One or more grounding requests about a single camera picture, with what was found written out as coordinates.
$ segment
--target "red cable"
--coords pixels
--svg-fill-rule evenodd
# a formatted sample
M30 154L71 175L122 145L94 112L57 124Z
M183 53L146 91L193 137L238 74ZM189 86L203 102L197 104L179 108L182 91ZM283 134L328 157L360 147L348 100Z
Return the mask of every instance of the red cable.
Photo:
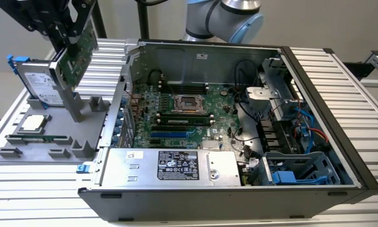
M326 136L326 134L319 130L319 129L312 129L312 128L307 128L308 130L311 130L311 131L315 131L315 132L318 132L323 137L324 137L324 139L326 139L326 143L328 142L328 139L327 139L327 136Z

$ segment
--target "motherboard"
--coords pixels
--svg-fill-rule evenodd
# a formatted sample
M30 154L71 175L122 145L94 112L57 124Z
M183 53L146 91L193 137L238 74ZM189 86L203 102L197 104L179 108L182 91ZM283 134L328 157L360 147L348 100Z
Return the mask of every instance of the motherboard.
M230 88L223 85L163 87L135 85L133 147L240 150L242 145L231 138L239 120Z

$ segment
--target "white label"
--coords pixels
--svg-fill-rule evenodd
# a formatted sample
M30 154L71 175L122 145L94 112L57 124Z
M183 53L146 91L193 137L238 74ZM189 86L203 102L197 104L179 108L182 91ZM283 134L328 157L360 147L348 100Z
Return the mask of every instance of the white label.
M185 120L167 120L167 123L189 123L189 121L185 121Z
M207 60L207 54L203 54L203 53L198 53L197 55L195 55L195 58L197 59L202 59L202 60Z
M47 105L62 105L58 91L53 89L54 81L45 73L26 72L25 77L39 101Z
M143 157L143 151L142 150L131 150L126 152L126 159L131 158L142 158Z

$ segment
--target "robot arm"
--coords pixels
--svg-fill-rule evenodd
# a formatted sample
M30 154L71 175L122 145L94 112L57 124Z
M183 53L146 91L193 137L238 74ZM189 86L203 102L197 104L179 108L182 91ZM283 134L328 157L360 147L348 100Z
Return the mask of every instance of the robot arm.
M78 12L75 21L70 17L69 1ZM74 43L83 31L95 2L95 0L0 0L0 8L27 31L37 30L49 38L55 52L67 48L69 53L73 53L78 51Z
M185 41L248 43L263 23L259 0L187 0Z

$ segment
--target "cpu socket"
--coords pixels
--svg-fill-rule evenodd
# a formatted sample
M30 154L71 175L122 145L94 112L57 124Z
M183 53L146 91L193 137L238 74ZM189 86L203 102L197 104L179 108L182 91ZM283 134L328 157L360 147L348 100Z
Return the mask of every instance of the cpu socket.
M186 114L202 114L205 110L202 108L203 98L201 96L178 95L174 96L174 110L173 112L181 112Z

